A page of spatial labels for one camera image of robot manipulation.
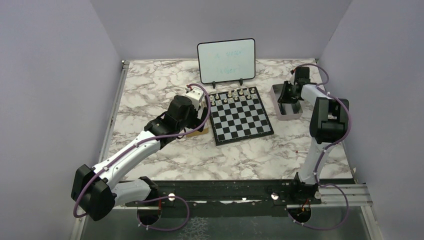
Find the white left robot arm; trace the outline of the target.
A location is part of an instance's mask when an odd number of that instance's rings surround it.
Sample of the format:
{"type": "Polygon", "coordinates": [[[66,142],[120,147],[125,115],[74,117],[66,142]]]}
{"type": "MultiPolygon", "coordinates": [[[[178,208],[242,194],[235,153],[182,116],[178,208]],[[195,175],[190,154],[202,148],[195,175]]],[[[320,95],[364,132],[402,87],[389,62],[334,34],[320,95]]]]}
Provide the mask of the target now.
{"type": "Polygon", "coordinates": [[[73,217],[89,216],[99,221],[111,210],[132,201],[152,205],[157,191],[149,178],[121,183],[121,179],[147,157],[169,143],[204,129],[211,114],[207,93],[194,90],[176,95],[168,109],[149,121],[144,129],[111,158],[94,166],[82,164],[76,171],[70,196],[74,200],[73,217]]]}

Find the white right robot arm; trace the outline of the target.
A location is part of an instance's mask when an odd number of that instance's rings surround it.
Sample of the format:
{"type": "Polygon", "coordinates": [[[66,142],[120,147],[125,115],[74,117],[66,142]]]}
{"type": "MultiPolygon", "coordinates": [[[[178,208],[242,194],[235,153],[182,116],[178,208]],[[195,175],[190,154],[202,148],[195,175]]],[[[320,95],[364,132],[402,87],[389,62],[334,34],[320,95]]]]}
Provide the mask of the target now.
{"type": "Polygon", "coordinates": [[[331,150],[344,140],[349,130],[348,100],[336,99],[315,84],[285,81],[278,102],[295,104],[300,100],[313,105],[309,124],[312,140],[303,166],[290,182],[288,196],[296,204],[315,198],[324,164],[331,150]]]}

